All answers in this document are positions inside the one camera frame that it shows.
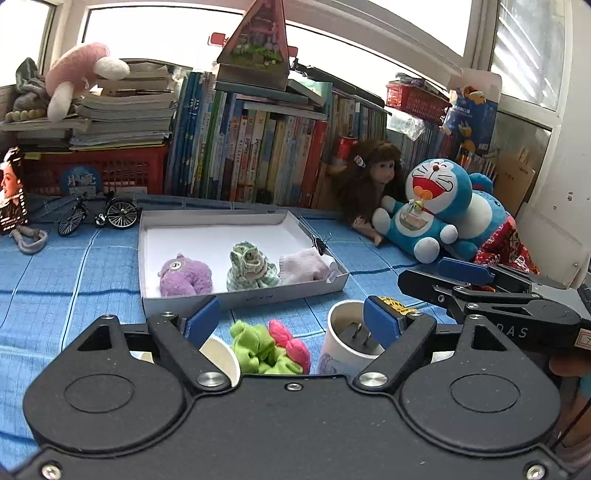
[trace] green scrunchie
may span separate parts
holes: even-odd
[[[277,346],[265,325],[248,325],[238,320],[230,328],[232,351],[243,374],[301,375],[304,371]]]
[[[234,245],[230,261],[232,268],[226,279],[228,291],[274,287],[279,283],[275,264],[267,261],[267,257],[250,242]]]

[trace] orange tongue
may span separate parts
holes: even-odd
[[[418,185],[415,188],[413,188],[413,193],[421,200],[431,200],[433,198],[433,194],[431,191],[423,190]]]

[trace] red basket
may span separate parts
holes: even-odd
[[[120,150],[84,150],[70,153],[42,153],[25,156],[25,188],[30,193],[69,195],[64,190],[63,174],[76,166],[96,170],[103,190],[139,187],[150,194],[162,194],[164,165],[168,146],[122,148]]]
[[[448,101],[413,85],[391,83],[386,85],[386,88],[386,105],[389,107],[410,113],[435,125],[443,125],[447,108],[450,106]]]

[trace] blue stuffed animal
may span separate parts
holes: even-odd
[[[470,181],[473,188],[470,205],[462,216],[450,221],[457,228],[457,241],[446,245],[451,256],[467,262],[474,259],[480,246],[511,216],[491,195],[489,178],[473,173]]]
[[[448,222],[461,216],[472,198],[466,171],[445,159],[427,160],[408,175],[408,203],[391,197],[372,216],[374,228],[422,263],[433,262],[442,244],[457,239],[457,229]]]

